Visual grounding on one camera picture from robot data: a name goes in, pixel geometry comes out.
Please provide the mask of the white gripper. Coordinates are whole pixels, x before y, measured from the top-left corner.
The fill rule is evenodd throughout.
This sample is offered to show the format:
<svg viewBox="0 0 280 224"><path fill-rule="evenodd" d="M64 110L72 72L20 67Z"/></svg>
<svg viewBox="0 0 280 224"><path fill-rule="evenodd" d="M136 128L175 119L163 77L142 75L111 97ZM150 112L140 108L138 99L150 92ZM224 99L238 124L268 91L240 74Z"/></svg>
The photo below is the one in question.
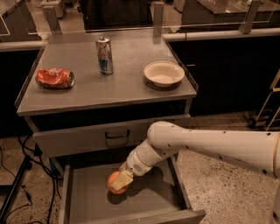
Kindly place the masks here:
<svg viewBox="0 0 280 224"><path fill-rule="evenodd" d="M126 162L123 162L119 167L119 175L111 186L115 190L120 190L127 186L133 181L133 178L125 171L132 172L135 176L143 176L151 170L151 167L144 164L138 157L137 152L133 150L127 157Z"/></svg>

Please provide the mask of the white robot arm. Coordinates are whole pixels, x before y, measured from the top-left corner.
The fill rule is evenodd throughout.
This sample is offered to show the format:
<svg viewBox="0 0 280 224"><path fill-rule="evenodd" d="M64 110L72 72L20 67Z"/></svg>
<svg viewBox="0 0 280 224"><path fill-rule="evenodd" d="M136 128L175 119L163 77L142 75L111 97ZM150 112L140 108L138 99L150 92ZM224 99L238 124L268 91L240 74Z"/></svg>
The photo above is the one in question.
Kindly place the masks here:
<svg viewBox="0 0 280 224"><path fill-rule="evenodd" d="M108 189L123 193L135 176L143 176L159 162L181 150L195 151L213 158L280 179L280 133L184 129L170 122L154 122L140 143L111 175Z"/></svg>

